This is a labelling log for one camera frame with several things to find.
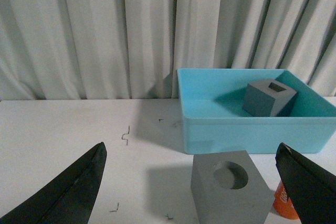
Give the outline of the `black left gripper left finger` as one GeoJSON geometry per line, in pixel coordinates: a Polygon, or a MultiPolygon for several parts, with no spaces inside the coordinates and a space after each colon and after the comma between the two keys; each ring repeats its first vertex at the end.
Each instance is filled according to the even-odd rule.
{"type": "Polygon", "coordinates": [[[1,217],[1,223],[88,223],[107,159],[96,144],[57,177],[1,217]]]}

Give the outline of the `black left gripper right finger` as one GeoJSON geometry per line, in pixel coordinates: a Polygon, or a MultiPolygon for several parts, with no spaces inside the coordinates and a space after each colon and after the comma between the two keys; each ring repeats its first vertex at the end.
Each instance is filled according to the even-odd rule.
{"type": "Polygon", "coordinates": [[[335,175],[285,143],[276,168],[302,223],[335,223],[335,175]]]}

